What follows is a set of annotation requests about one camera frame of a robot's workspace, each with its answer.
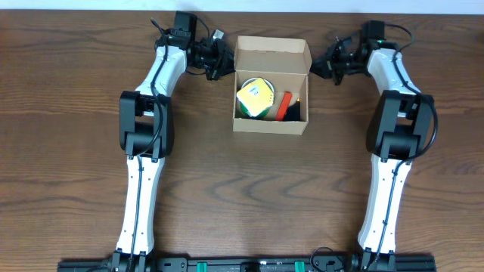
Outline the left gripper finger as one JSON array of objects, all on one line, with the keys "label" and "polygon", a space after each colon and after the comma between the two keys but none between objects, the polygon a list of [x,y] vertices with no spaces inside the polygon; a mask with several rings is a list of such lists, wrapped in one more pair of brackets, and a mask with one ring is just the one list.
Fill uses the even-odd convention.
[{"label": "left gripper finger", "polygon": [[234,70],[234,52],[222,40],[217,41],[219,50],[219,67],[222,70]]},{"label": "left gripper finger", "polygon": [[231,56],[220,57],[208,70],[207,79],[217,81],[221,77],[231,74],[234,69],[234,58]]}]

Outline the cardboard box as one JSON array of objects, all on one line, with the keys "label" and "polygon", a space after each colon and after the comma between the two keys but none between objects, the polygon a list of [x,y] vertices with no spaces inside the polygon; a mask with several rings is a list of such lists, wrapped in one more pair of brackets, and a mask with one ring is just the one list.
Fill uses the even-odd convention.
[{"label": "cardboard box", "polygon": [[[312,57],[304,39],[285,39],[261,36],[238,36],[234,49],[234,93],[252,78],[263,78],[271,83],[275,101],[260,119],[243,113],[235,98],[233,130],[240,132],[301,135],[309,123],[309,70]],[[300,122],[276,121],[275,117],[284,96],[292,94],[289,107],[300,100]]]}]

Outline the black gold correction tape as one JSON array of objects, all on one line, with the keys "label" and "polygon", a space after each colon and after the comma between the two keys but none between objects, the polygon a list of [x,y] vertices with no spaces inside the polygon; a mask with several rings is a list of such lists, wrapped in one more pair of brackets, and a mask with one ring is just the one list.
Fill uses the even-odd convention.
[{"label": "black gold correction tape", "polygon": [[297,99],[297,101],[290,107],[287,108],[287,112],[283,118],[285,122],[300,122],[301,121],[301,116],[300,116],[300,100]]}]

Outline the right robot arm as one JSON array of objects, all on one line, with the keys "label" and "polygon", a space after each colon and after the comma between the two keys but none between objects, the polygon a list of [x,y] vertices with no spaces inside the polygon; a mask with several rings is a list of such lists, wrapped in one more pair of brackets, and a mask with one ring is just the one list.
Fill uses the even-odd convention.
[{"label": "right robot arm", "polygon": [[358,31],[358,47],[349,52],[351,37],[337,39],[314,60],[311,72],[340,85],[343,77],[364,74],[380,94],[366,135],[371,153],[371,187],[365,219],[358,233],[358,253],[312,253],[316,271],[435,271],[430,254],[396,253],[396,225],[405,180],[416,158],[433,145],[439,121],[434,99],[410,80],[403,47],[385,37],[388,23],[369,20]]}]

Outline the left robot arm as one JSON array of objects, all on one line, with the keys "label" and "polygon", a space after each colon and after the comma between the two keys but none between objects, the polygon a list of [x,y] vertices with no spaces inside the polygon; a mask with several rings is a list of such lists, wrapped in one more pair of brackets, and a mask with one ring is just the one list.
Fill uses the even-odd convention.
[{"label": "left robot arm", "polygon": [[196,39],[195,14],[178,11],[174,26],[161,29],[156,58],[144,81],[119,99],[119,144],[126,154],[128,190],[123,228],[107,271],[155,271],[154,209],[166,157],[174,144],[171,96],[180,76],[197,68],[209,81],[234,72],[234,52],[220,30]]}]

